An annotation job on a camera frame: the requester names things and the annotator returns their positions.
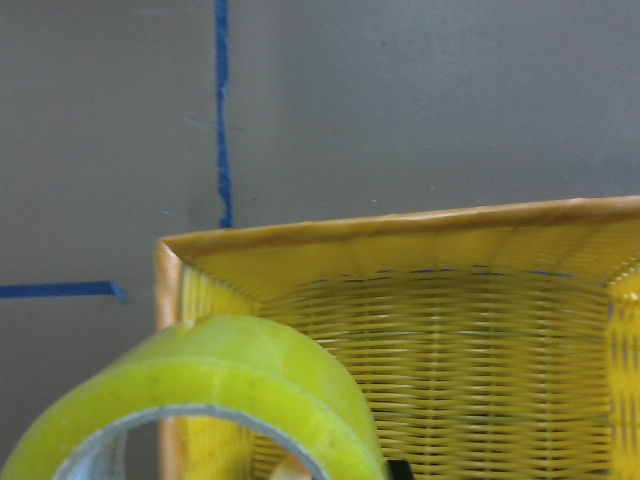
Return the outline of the yellow tape roll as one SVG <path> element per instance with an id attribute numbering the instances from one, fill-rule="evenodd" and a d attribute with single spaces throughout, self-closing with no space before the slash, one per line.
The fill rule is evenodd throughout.
<path id="1" fill-rule="evenodd" d="M 121 479 L 129 430 L 222 418 L 262 434 L 315 479 L 388 475 L 370 407 L 317 342 L 263 318 L 213 315 L 158 332 L 61 397 L 18 441 L 5 479 Z"/>

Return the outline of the yellow woven basket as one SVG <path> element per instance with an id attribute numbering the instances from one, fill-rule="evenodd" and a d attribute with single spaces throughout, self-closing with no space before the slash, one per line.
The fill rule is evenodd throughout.
<path id="1" fill-rule="evenodd" d="M 639 475 L 637 197 L 167 237 L 156 312 L 311 337 L 418 479 Z"/>

